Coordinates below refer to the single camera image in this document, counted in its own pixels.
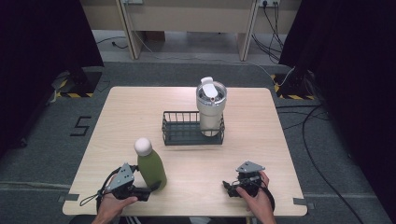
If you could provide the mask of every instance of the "metal basket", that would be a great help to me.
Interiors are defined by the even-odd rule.
[[[166,146],[221,145],[224,139],[224,118],[218,129],[201,130],[199,111],[164,111],[163,141]],[[205,136],[203,132],[217,133]]]

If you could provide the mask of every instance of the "white bottle cap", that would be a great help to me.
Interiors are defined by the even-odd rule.
[[[139,138],[134,142],[134,150],[139,156],[147,156],[152,151],[151,142],[147,138]]]
[[[214,98],[218,96],[218,90],[216,90],[215,85],[213,85],[213,78],[212,77],[204,77],[201,79],[202,89],[204,93],[209,98]]]

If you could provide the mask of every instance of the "desk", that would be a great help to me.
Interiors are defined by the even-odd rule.
[[[197,110],[195,88],[115,87],[110,91],[78,168],[70,194],[78,201],[64,203],[67,215],[96,214],[95,202],[79,202],[101,188],[111,171],[125,161],[137,163],[134,141],[151,140],[163,159],[168,178],[162,191],[148,202],[123,210],[125,216],[250,217],[240,198],[230,198],[222,180],[233,181],[244,161],[266,167],[276,216],[303,216],[303,198],[271,93],[263,88],[228,88],[224,110],[225,137],[219,146],[165,146],[163,111]],[[145,187],[135,173],[137,187]]]
[[[241,61],[246,59],[257,0],[145,0],[143,5],[118,2],[129,45],[139,58],[142,43],[135,31],[236,33]]]

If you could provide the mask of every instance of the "wooden table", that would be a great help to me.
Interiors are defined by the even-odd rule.
[[[222,180],[236,180],[235,168],[244,161],[266,167],[276,216],[306,214],[306,206],[293,203],[293,198],[304,196],[267,89],[228,88],[222,145],[165,146],[162,119],[166,110],[197,110],[195,88],[111,90],[69,192],[78,194],[78,200],[64,203],[65,214],[96,214],[94,201],[82,207],[79,202],[99,190],[110,172],[124,162],[137,163],[134,141],[139,137],[151,140],[163,159],[168,182],[148,202],[126,207],[125,216],[250,217],[245,202],[230,198],[222,186]],[[145,187],[141,175],[134,175],[134,184]]]

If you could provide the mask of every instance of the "electrical outlet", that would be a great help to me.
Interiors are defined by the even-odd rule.
[[[260,0],[259,7],[262,7],[262,3],[266,1],[267,7],[274,7],[276,4],[279,6],[280,0]]]

